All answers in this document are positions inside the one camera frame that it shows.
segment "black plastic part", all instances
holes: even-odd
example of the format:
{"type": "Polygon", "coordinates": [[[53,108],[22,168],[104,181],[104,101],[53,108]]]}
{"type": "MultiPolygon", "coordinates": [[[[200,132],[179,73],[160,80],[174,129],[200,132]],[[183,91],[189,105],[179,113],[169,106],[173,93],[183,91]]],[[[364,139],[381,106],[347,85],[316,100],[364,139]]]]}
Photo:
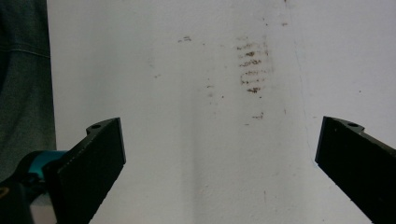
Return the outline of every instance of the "black plastic part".
{"type": "Polygon", "coordinates": [[[120,119],[96,123],[87,134],[43,168],[59,224],[89,223],[126,162],[120,119]]]}
{"type": "Polygon", "coordinates": [[[25,178],[26,174],[28,174],[30,165],[35,160],[35,158],[38,155],[40,155],[41,152],[42,151],[34,151],[24,156],[21,159],[20,163],[18,163],[17,169],[12,174],[12,176],[7,178],[4,182],[8,182],[8,181],[21,182],[25,178]]]}
{"type": "Polygon", "coordinates": [[[396,150],[353,122],[323,118],[316,162],[375,224],[396,223],[396,150]]]}
{"type": "Polygon", "coordinates": [[[26,188],[18,182],[0,184],[0,223],[33,224],[26,188]]]}

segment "dirt mark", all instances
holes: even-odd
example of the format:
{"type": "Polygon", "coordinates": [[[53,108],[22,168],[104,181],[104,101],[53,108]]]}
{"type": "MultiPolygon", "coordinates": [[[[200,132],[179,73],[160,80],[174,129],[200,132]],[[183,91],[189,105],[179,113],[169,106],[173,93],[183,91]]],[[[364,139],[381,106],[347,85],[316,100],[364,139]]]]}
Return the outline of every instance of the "dirt mark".
{"type": "Polygon", "coordinates": [[[240,83],[247,87],[248,92],[257,93],[264,88],[264,81],[274,71],[266,37],[261,44],[249,41],[247,36],[241,36],[237,40],[241,42],[236,47],[238,66],[242,69],[240,83]]]}
{"type": "Polygon", "coordinates": [[[253,92],[253,93],[257,93],[258,91],[260,91],[262,88],[260,87],[254,87],[254,88],[250,88],[247,91],[253,92]]]}
{"type": "Polygon", "coordinates": [[[253,116],[254,119],[263,119],[264,112],[261,112],[259,116],[253,116]]]}
{"type": "Polygon", "coordinates": [[[190,38],[189,35],[184,36],[183,39],[179,39],[179,40],[177,41],[177,43],[186,42],[186,41],[189,41],[189,42],[191,41],[191,38],[190,38]]]}

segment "stain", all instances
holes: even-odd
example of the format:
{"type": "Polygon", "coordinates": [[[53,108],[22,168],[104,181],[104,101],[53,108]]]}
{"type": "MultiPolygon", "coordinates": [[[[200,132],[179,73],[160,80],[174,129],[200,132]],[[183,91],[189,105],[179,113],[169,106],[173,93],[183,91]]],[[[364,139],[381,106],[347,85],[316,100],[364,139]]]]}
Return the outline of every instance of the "stain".
{"type": "Polygon", "coordinates": [[[251,51],[251,52],[247,53],[246,56],[253,57],[254,56],[254,51],[251,51]]]}
{"type": "Polygon", "coordinates": [[[185,42],[185,41],[191,41],[191,38],[189,35],[184,36],[183,39],[179,39],[177,41],[177,43],[181,43],[181,42],[185,42]]]}
{"type": "Polygon", "coordinates": [[[260,45],[259,44],[257,44],[257,43],[247,43],[246,45],[244,45],[244,46],[241,46],[241,47],[236,47],[236,49],[237,50],[242,50],[242,49],[251,49],[251,48],[253,48],[253,47],[260,47],[260,45]]]}
{"type": "Polygon", "coordinates": [[[240,83],[247,87],[248,92],[257,93],[264,88],[265,80],[274,72],[266,36],[260,44],[250,41],[247,36],[239,37],[237,40],[240,41],[236,46],[238,66],[241,69],[240,83]]]}
{"type": "Polygon", "coordinates": [[[240,66],[240,67],[247,67],[247,66],[249,66],[249,65],[251,65],[251,64],[259,64],[259,63],[261,63],[261,62],[262,62],[262,60],[255,60],[255,59],[252,59],[252,60],[250,60],[250,61],[248,61],[248,62],[244,62],[244,63],[239,64],[239,66],[240,66]]]}
{"type": "Polygon", "coordinates": [[[262,119],[264,118],[264,112],[261,112],[259,116],[253,116],[254,119],[262,119]]]}
{"type": "Polygon", "coordinates": [[[253,87],[248,89],[247,91],[253,92],[253,93],[257,93],[258,91],[260,91],[262,88],[260,87],[253,87]]]}

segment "white surface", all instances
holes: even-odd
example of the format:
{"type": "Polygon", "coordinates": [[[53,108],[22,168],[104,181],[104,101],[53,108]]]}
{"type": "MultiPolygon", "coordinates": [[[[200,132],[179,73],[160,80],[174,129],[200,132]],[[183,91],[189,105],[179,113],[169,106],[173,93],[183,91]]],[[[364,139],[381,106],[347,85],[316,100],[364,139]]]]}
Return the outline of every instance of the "white surface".
{"type": "Polygon", "coordinates": [[[92,223],[370,223],[314,158],[324,115],[396,146],[394,1],[48,6],[58,148],[122,122],[92,223]]]}
{"type": "Polygon", "coordinates": [[[42,194],[30,205],[33,222],[36,224],[54,224],[56,222],[55,212],[48,194],[42,194]]]}

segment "gray fabric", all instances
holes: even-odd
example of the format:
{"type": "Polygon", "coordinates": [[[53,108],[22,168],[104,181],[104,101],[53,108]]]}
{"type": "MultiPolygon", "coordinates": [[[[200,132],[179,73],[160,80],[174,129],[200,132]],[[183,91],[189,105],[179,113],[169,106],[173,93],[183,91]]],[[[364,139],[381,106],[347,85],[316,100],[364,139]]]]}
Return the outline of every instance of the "gray fabric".
{"type": "Polygon", "coordinates": [[[0,1],[0,181],[55,149],[46,0],[0,1]]]}

